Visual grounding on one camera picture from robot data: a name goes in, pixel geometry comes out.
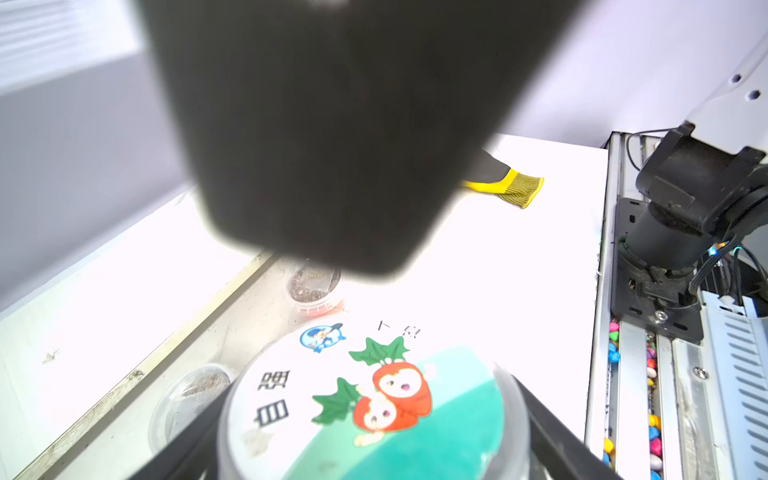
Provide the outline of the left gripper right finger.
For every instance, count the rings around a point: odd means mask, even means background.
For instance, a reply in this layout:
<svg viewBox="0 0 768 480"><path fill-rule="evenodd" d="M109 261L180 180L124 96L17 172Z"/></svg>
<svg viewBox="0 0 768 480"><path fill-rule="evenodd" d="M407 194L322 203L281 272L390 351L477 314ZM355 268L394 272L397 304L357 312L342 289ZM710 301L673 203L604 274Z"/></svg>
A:
<svg viewBox="0 0 768 480"><path fill-rule="evenodd" d="M516 381L528 412L531 449L553 479L619 480L525 385Z"/></svg>

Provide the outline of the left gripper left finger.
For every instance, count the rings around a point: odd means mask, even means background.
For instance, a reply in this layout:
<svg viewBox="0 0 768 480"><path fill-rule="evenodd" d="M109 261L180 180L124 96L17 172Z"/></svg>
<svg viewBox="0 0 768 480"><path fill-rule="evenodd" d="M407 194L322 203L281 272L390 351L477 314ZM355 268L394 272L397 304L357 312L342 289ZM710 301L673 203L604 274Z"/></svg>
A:
<svg viewBox="0 0 768 480"><path fill-rule="evenodd" d="M230 391L221 392L131 479L218 479L217 435Z"/></svg>

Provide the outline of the strawberry lid seed container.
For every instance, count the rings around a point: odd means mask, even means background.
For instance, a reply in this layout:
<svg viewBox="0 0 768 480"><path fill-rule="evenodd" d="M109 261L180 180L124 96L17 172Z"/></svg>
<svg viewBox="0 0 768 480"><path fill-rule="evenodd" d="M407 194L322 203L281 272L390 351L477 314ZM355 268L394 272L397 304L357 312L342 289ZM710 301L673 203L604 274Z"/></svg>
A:
<svg viewBox="0 0 768 480"><path fill-rule="evenodd" d="M228 395L223 479L525 479L514 378L460 336L344 316L265 347Z"/></svg>

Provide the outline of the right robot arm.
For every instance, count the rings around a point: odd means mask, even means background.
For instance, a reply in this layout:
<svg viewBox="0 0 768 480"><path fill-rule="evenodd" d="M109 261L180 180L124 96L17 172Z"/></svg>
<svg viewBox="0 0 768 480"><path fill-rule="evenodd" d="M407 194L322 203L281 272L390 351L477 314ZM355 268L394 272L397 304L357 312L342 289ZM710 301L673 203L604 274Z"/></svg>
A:
<svg viewBox="0 0 768 480"><path fill-rule="evenodd" d="M696 262L718 242L736 247L767 222L767 41L642 167L648 203L616 244L615 295L689 305L703 276Z"/></svg>

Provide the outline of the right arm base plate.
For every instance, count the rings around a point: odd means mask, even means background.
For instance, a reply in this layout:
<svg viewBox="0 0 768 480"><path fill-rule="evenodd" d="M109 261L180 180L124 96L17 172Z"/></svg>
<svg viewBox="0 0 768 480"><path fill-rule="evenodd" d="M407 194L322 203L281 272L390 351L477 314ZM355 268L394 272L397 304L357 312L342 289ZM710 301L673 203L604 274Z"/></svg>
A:
<svg viewBox="0 0 768 480"><path fill-rule="evenodd" d="M616 205L611 313L670 339L700 344L701 303L689 291L708 237L652 202Z"/></svg>

